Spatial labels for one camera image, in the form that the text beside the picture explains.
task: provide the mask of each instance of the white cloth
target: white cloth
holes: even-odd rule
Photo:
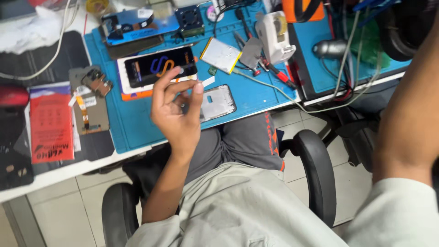
[[[180,214],[143,224],[127,247],[437,246],[439,214],[429,186],[378,182],[346,242],[285,185],[283,173],[225,163],[183,189]]]
[[[0,33],[0,52],[21,53],[58,41],[62,17],[52,10],[36,6],[37,16],[26,25]]]

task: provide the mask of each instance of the fingers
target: fingers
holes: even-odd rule
[[[187,119],[193,123],[200,122],[200,109],[203,102],[203,91],[203,84],[201,82],[197,82],[192,90],[189,110],[186,114]]]
[[[180,94],[177,96],[177,98],[175,98],[174,103],[178,106],[181,106],[182,104],[189,103],[189,101],[190,101],[189,97],[186,97],[185,95]]]
[[[171,80],[174,79],[180,73],[180,66],[173,68],[172,70],[166,72],[158,81],[154,83],[154,87],[152,90],[152,107],[160,107],[164,105],[165,99],[165,89],[171,83]]]
[[[178,93],[184,92],[184,91],[192,88],[197,83],[198,82],[195,80],[186,80],[186,81],[181,81],[181,82],[169,85],[165,90],[164,103],[168,104],[168,103],[172,102]]]

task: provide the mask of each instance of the white shirt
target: white shirt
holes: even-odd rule
[[[435,191],[376,183],[344,240],[286,186],[283,172],[224,163],[187,184],[180,214],[143,224],[127,247],[439,246]]]

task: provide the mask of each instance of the phone screen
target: phone screen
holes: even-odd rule
[[[128,80],[133,88],[154,84],[166,71],[175,66],[181,66],[181,72],[175,78],[197,73],[190,47],[182,47],[125,61]]]

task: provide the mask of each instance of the black chair armrest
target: black chair armrest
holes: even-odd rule
[[[125,247],[139,228],[136,205],[139,196],[128,183],[112,185],[102,201],[102,226],[106,247]]]
[[[332,228],[337,207],[335,179],[331,159],[322,140],[316,133],[302,130],[292,140],[282,141],[280,150],[281,157],[285,157],[288,150],[294,156],[300,156],[308,180],[309,208]]]

